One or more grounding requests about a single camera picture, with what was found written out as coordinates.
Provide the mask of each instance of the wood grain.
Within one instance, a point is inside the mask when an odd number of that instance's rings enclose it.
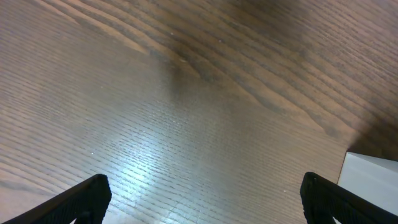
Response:
[[[105,223],[305,223],[398,160],[398,2],[3,0],[0,222],[96,173]]]

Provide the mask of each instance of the dark wooden surface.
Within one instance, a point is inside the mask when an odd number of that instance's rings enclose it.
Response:
[[[95,173],[106,223],[305,223],[398,160],[398,2],[0,1],[0,222]]]

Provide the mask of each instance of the wooden table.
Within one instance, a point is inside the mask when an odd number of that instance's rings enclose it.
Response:
[[[398,2],[2,0],[0,222],[96,173],[105,223],[305,223],[398,159]]]

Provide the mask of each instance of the white object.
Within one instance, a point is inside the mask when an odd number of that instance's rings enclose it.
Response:
[[[398,162],[347,152],[338,185],[398,215]]]

